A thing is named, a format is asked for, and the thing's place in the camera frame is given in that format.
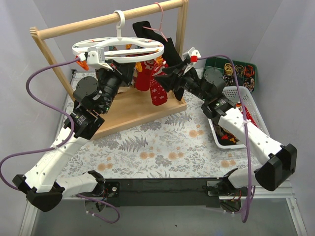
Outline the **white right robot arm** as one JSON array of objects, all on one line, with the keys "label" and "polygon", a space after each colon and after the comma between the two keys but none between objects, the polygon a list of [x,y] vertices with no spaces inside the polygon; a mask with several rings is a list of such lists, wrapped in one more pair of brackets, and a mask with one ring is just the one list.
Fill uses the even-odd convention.
[{"label": "white right robot arm", "polygon": [[268,191],[276,190],[296,168],[297,149],[292,144],[284,146],[262,132],[246,118],[224,94],[225,81],[220,71],[207,69],[202,78],[191,72],[192,66],[182,62],[163,69],[164,74],[155,80],[166,91],[178,94],[187,91],[203,101],[205,116],[242,142],[260,162],[246,170],[234,169],[224,175],[216,189],[227,195],[236,194],[243,187],[260,185]]}]

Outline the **white round clip hanger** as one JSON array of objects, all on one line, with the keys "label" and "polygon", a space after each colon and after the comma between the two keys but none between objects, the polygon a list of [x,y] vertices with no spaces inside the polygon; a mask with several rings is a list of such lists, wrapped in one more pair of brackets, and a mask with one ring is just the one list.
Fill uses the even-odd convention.
[{"label": "white round clip hanger", "polygon": [[104,48],[105,61],[110,65],[112,61],[118,63],[137,63],[153,60],[162,56],[164,45],[158,41],[122,36],[125,26],[125,15],[122,11],[115,11],[120,20],[116,24],[117,36],[94,38],[75,43],[72,47],[102,47]]}]

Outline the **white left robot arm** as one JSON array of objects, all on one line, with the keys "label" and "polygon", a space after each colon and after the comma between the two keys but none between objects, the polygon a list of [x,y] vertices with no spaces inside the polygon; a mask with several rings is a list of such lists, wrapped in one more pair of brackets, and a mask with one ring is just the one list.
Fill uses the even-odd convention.
[{"label": "white left robot arm", "polygon": [[61,170],[104,123],[101,117],[109,111],[119,87],[130,85],[135,63],[109,61],[110,69],[97,69],[96,76],[82,78],[73,93],[74,108],[64,127],[37,164],[24,175],[13,178],[15,186],[27,200],[42,212],[48,212],[69,196],[88,193],[98,197],[104,193],[105,179],[96,171],[59,178]]}]

